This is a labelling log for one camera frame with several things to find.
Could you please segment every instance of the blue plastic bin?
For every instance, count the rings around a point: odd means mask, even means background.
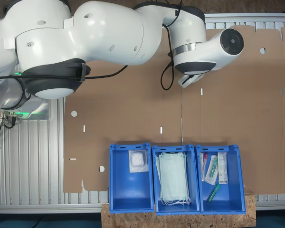
[[[187,181],[189,187],[189,195],[191,203],[189,205],[172,205],[166,206],[162,204],[160,198],[161,185],[156,168],[156,157],[161,153],[167,152],[184,152],[187,155]],[[172,146],[172,147],[152,147],[153,155],[153,173],[154,173],[154,195],[155,195],[155,212],[156,215],[184,215],[184,214],[200,214],[199,188],[196,172],[195,154],[193,145]]]
[[[129,150],[147,150],[148,172],[132,172],[129,168]],[[153,212],[153,182],[151,146],[110,146],[110,212]]]
[[[200,209],[204,215],[214,214],[246,214],[245,193],[242,176],[242,165],[239,149],[237,145],[232,146],[201,146],[196,147],[196,161],[198,164],[199,177],[199,198]],[[208,196],[215,186],[201,181],[200,152],[207,152],[208,159],[206,163],[205,175],[212,155],[218,152],[227,152],[227,172],[228,184],[221,184],[218,192],[210,203],[207,203]]]

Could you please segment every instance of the blue floor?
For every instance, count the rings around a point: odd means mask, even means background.
[[[100,213],[0,215],[0,228],[101,228]]]
[[[285,210],[257,211],[257,228],[285,228]],[[101,228],[100,213],[1,215],[0,228]]]

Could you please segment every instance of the plastic package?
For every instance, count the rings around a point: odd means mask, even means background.
[[[148,159],[147,151],[129,151],[129,167],[130,172],[147,172]]]
[[[200,159],[200,166],[203,168],[204,164],[204,154],[202,152],[199,152],[199,159]]]
[[[218,157],[216,155],[212,155],[207,175],[205,178],[205,182],[214,185],[217,177],[218,177]]]
[[[218,183],[228,184],[227,152],[218,152]]]
[[[201,170],[201,181],[205,181],[205,169],[206,169],[206,164],[207,164],[207,159],[208,159],[208,153],[205,153],[204,159],[203,159],[203,165],[202,170]]]

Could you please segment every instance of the brown cardboard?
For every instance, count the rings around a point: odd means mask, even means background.
[[[112,143],[180,144],[181,87],[175,83],[166,92],[160,84],[162,71],[171,60],[168,52],[167,32],[163,31],[158,51],[146,64],[129,66],[111,78],[87,80],[67,97],[64,192],[82,192],[82,179],[86,190],[107,190]],[[123,67],[100,61],[88,65],[90,76],[111,74]],[[171,83],[171,69],[163,83],[166,87]],[[77,117],[71,116],[73,110]]]
[[[242,55],[183,90],[184,143],[238,144],[244,184],[257,194],[285,193],[285,40],[275,29],[234,28]]]
[[[148,63],[112,78],[86,81],[67,97],[64,192],[81,192],[82,179],[86,190],[107,189],[112,143],[179,145],[182,118],[183,144],[238,144],[244,184],[256,194],[285,193],[285,28],[283,42],[275,29],[234,28],[245,41],[242,55],[185,89],[177,84],[178,77],[170,91],[161,88],[160,75],[170,61],[163,32]],[[217,32],[207,30],[207,37]],[[91,76],[122,68],[104,62],[89,65]],[[170,72],[165,79],[168,85]],[[73,110],[77,117],[70,115]],[[104,173],[98,171],[100,165]]]

